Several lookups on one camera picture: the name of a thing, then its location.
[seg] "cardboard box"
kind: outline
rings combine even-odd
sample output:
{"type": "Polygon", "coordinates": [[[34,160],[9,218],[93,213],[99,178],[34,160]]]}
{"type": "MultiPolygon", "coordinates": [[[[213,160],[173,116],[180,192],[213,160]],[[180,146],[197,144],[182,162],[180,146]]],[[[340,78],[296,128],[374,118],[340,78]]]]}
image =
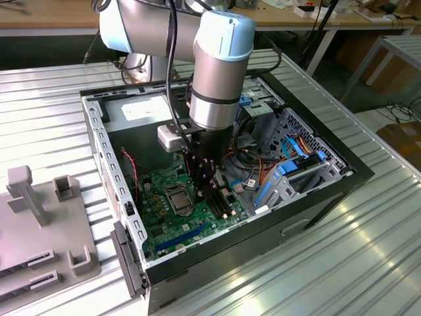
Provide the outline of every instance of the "cardboard box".
{"type": "Polygon", "coordinates": [[[421,171],[421,122],[390,124],[379,129],[377,135],[421,171]]]}
{"type": "Polygon", "coordinates": [[[411,3],[412,0],[399,0],[399,2],[396,4],[395,12],[405,13],[411,3]]]}
{"type": "Polygon", "coordinates": [[[368,16],[369,18],[381,18],[386,14],[386,12],[379,9],[379,7],[388,2],[388,0],[369,0],[362,4],[358,8],[358,11],[360,11],[363,15],[368,16]]]}

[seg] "slotted metal surface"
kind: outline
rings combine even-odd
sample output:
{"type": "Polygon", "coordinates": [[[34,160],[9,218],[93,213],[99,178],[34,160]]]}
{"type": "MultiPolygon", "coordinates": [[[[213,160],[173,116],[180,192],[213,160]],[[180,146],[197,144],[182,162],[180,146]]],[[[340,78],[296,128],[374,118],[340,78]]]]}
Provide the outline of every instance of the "slotted metal surface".
{"type": "Polygon", "coordinates": [[[383,46],[421,71],[421,36],[385,36],[383,46]]]}
{"type": "MultiPolygon", "coordinates": [[[[275,53],[254,52],[250,67],[275,53]]],[[[176,63],[181,76],[193,66],[176,63]]],[[[419,315],[420,173],[363,130],[353,116],[287,57],[272,72],[376,173],[320,224],[222,276],[156,315],[419,315]]],[[[34,182],[80,181],[101,274],[13,315],[142,315],[131,300],[109,232],[112,212],[91,156],[78,91],[120,85],[105,63],[0,72],[0,189],[11,166],[34,182]]]]}

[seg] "green circuit board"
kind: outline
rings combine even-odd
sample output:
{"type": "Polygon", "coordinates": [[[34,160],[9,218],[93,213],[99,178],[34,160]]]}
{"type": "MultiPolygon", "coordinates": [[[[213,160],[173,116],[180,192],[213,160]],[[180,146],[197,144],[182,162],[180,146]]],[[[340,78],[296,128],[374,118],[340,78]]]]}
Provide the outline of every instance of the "green circuit board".
{"type": "Polygon", "coordinates": [[[234,193],[230,194],[231,202],[224,197],[230,209],[235,211],[235,214],[229,214],[226,219],[217,219],[204,201],[195,204],[195,209],[188,216],[176,214],[166,192],[182,185],[193,201],[193,184],[186,174],[184,165],[152,172],[139,180],[143,188],[141,218],[148,235],[143,244],[143,251],[148,260],[155,260],[170,252],[180,250],[183,246],[190,245],[247,218],[246,212],[242,209],[234,193]],[[181,235],[186,236],[186,233],[189,232],[190,234],[199,233],[161,249],[162,243],[179,238],[181,235]]]}

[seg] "motherboard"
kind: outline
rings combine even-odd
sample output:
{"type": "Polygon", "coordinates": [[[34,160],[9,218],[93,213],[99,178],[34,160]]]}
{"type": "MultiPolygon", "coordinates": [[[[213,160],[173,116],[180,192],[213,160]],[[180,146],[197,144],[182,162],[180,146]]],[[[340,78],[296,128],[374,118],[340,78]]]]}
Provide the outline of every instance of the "motherboard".
{"type": "Polygon", "coordinates": [[[182,250],[248,218],[235,193],[227,189],[215,192],[213,200],[194,203],[193,184],[184,165],[139,180],[143,188],[140,215],[148,235],[143,252],[148,260],[182,250]]]}

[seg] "black cable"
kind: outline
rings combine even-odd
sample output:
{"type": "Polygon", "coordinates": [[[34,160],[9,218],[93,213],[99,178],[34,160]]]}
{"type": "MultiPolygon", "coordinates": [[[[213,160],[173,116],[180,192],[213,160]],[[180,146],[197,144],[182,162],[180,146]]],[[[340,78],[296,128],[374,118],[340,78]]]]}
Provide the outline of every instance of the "black cable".
{"type": "Polygon", "coordinates": [[[110,3],[111,3],[111,0],[105,0],[105,2],[104,2],[104,4],[103,5],[100,5],[99,7],[98,7],[98,2],[99,1],[101,1],[101,0],[92,0],[91,1],[91,8],[92,8],[92,10],[94,10],[96,13],[101,13],[101,12],[103,12],[106,8],[108,8],[108,6],[110,5],[110,3]]]}
{"type": "Polygon", "coordinates": [[[414,102],[415,102],[416,100],[419,100],[419,99],[421,99],[421,97],[416,97],[415,99],[413,99],[413,100],[411,101],[411,103],[409,103],[408,108],[409,108],[409,109],[411,109],[413,106],[416,106],[416,104],[414,104],[414,102]]]}
{"type": "Polygon", "coordinates": [[[149,74],[149,82],[152,82],[152,72],[153,72],[153,68],[152,68],[153,67],[153,65],[152,65],[152,56],[149,56],[149,60],[151,62],[151,66],[149,67],[149,72],[150,72],[150,74],[149,74]]]}
{"type": "Polygon", "coordinates": [[[123,82],[124,82],[125,84],[129,84],[129,83],[126,81],[125,77],[124,77],[124,68],[120,71],[120,73],[121,73],[121,79],[123,80],[123,82]]]}
{"type": "Polygon", "coordinates": [[[389,119],[392,122],[395,122],[397,124],[400,124],[401,122],[409,122],[411,120],[420,121],[416,117],[415,112],[410,108],[411,106],[413,106],[413,103],[411,103],[408,107],[406,107],[404,105],[396,104],[393,100],[389,99],[389,100],[387,100],[387,105],[383,105],[383,106],[380,106],[380,107],[373,107],[373,110],[375,110],[381,116],[383,116],[383,117],[385,117],[385,118],[387,118],[387,119],[389,119]],[[379,109],[387,110],[389,112],[389,114],[393,116],[393,118],[391,118],[388,115],[383,114],[382,112],[379,111],[379,109]],[[405,117],[405,118],[399,117],[393,111],[398,111],[398,112],[406,115],[407,117],[405,117]]]}
{"type": "Polygon", "coordinates": [[[195,0],[198,4],[200,4],[204,9],[208,11],[213,11],[213,9],[208,6],[206,3],[204,3],[202,0],[195,0]]]}
{"type": "MultiPolygon", "coordinates": [[[[96,13],[103,12],[106,8],[108,8],[108,6],[111,3],[111,0],[105,0],[104,4],[98,7],[98,2],[100,2],[100,1],[102,1],[102,0],[92,0],[91,1],[91,8],[96,13]]],[[[146,5],[151,5],[153,7],[158,7],[158,8],[162,8],[162,9],[168,10],[168,7],[166,5],[160,5],[158,3],[149,2],[148,0],[135,0],[135,1],[137,1],[139,3],[144,3],[146,5]]],[[[199,14],[199,13],[197,13],[195,11],[189,11],[189,10],[185,10],[183,8],[178,8],[178,9],[176,9],[176,11],[177,12],[181,12],[181,13],[185,13],[185,14],[188,14],[188,15],[201,16],[201,14],[199,14]]]]}
{"type": "Polygon", "coordinates": [[[127,57],[126,57],[126,59],[124,59],[124,69],[126,69],[126,70],[136,70],[136,69],[139,69],[139,68],[141,68],[141,67],[145,66],[145,63],[146,63],[147,58],[148,58],[148,55],[145,55],[144,60],[143,60],[140,64],[138,64],[138,65],[137,65],[137,66],[135,66],[135,67],[130,67],[130,68],[127,68],[127,67],[126,67],[126,60],[127,60],[127,57]]]}
{"type": "Polygon", "coordinates": [[[168,66],[166,68],[166,79],[165,79],[165,88],[166,88],[166,97],[168,99],[168,105],[170,108],[170,112],[172,115],[172,119],[174,121],[174,124],[177,127],[177,131],[182,137],[183,141],[186,143],[186,147],[189,151],[193,151],[193,148],[191,147],[191,144],[184,133],[180,122],[178,121],[176,111],[174,109],[174,96],[172,95],[171,91],[171,75],[172,75],[172,64],[174,62],[174,54],[176,51],[176,45],[177,45],[177,31],[178,31],[178,21],[177,21],[177,11],[176,11],[176,5],[174,3],[174,0],[168,0],[168,3],[170,4],[170,23],[172,28],[172,37],[171,37],[171,44],[170,44],[170,51],[168,54],[168,66]]]}
{"type": "Polygon", "coordinates": [[[320,11],[321,10],[322,10],[322,2],[320,2],[320,5],[318,7],[318,13],[317,13],[316,21],[313,24],[313,29],[311,30],[310,35],[307,38],[307,41],[304,43],[304,46],[303,46],[303,49],[301,50],[301,53],[300,53],[300,57],[298,59],[298,62],[303,58],[304,52],[309,48],[310,39],[313,37],[313,32],[316,29],[316,25],[317,25],[317,22],[318,22],[318,17],[320,16],[320,11]]]}
{"type": "MultiPolygon", "coordinates": [[[[166,9],[166,10],[168,10],[168,9],[171,10],[171,8],[168,8],[166,5],[160,5],[158,3],[149,2],[148,0],[135,0],[135,1],[140,2],[140,3],[145,3],[146,5],[151,5],[153,7],[158,7],[158,8],[162,8],[162,9],[166,9]]],[[[196,11],[193,11],[193,10],[191,10],[191,11],[190,10],[185,10],[183,8],[176,8],[176,12],[185,13],[185,14],[194,15],[194,16],[202,16],[200,13],[198,13],[196,11]]]]}
{"type": "Polygon", "coordinates": [[[332,0],[332,2],[330,3],[330,6],[328,8],[328,11],[326,12],[326,14],[323,17],[322,22],[320,23],[317,32],[315,34],[315,36],[312,37],[311,43],[309,45],[309,48],[303,53],[303,56],[301,57],[301,60],[299,61],[299,66],[301,68],[303,68],[305,66],[306,60],[309,57],[310,53],[312,52],[312,50],[318,46],[318,42],[321,40],[321,37],[323,36],[323,29],[326,25],[326,23],[328,23],[329,17],[332,14],[332,12],[334,11],[337,3],[339,2],[339,0],[332,0]]]}
{"type": "Polygon", "coordinates": [[[272,45],[272,49],[275,51],[275,53],[278,54],[278,61],[276,62],[276,64],[270,68],[266,68],[266,69],[257,69],[256,71],[251,71],[253,73],[254,76],[258,76],[260,74],[266,74],[268,72],[271,72],[275,69],[277,69],[279,67],[279,65],[282,62],[282,50],[276,46],[276,44],[274,43],[274,41],[272,41],[265,33],[262,33],[262,36],[272,45]]]}
{"type": "Polygon", "coordinates": [[[98,29],[97,33],[95,34],[95,37],[93,38],[93,41],[92,41],[90,47],[87,49],[87,51],[85,53],[83,64],[86,64],[87,60],[91,56],[92,47],[93,47],[93,44],[97,41],[98,35],[99,35],[99,29],[98,29]]]}
{"type": "Polygon", "coordinates": [[[192,83],[192,81],[193,81],[193,77],[194,77],[194,72],[192,72],[191,73],[191,76],[189,77],[189,80],[187,81],[187,85],[186,85],[186,90],[185,90],[185,92],[184,92],[184,99],[186,100],[186,103],[187,102],[190,102],[190,100],[189,100],[189,90],[190,90],[190,84],[192,83]]]}

